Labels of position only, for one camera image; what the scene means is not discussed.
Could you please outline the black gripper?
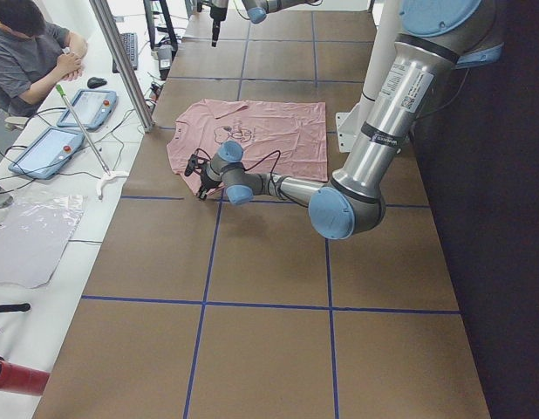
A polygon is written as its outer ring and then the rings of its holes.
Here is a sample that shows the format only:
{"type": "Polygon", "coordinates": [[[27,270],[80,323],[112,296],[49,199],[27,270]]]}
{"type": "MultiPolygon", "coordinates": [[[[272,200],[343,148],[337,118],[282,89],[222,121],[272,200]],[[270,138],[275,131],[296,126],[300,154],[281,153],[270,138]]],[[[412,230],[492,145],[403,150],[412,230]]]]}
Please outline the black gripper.
{"type": "Polygon", "coordinates": [[[227,0],[210,0],[210,17],[214,20],[212,23],[211,46],[216,47],[220,34],[220,22],[225,21],[227,17],[227,0]]]}
{"type": "Polygon", "coordinates": [[[200,179],[201,186],[197,194],[200,200],[205,200],[207,192],[212,189],[218,189],[222,183],[221,176],[212,170],[209,163],[202,163],[200,166],[200,179]]]}

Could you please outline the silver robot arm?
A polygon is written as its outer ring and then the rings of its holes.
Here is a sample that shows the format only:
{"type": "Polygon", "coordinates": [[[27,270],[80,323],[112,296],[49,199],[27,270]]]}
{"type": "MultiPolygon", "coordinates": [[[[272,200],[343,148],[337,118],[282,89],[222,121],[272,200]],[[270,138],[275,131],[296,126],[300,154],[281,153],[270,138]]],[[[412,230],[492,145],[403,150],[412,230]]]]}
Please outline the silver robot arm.
{"type": "MultiPolygon", "coordinates": [[[[317,1],[302,0],[243,0],[242,5],[247,12],[249,20],[253,24],[261,23],[268,14],[280,10],[289,9],[300,4],[316,4],[317,1]]],[[[221,31],[221,24],[226,20],[229,1],[215,0],[208,1],[210,8],[209,15],[212,18],[212,39],[211,46],[216,47],[221,31]]]]}
{"type": "Polygon", "coordinates": [[[383,6],[359,103],[351,151],[326,183],[273,172],[250,174],[243,150],[225,141],[208,158],[193,157],[188,173],[201,179],[198,197],[224,188],[234,205],[274,196],[307,208],[323,237],[345,239],[378,226],[385,214],[380,182],[406,143],[430,92],[448,73],[501,56],[504,1],[387,1],[383,6]]]}

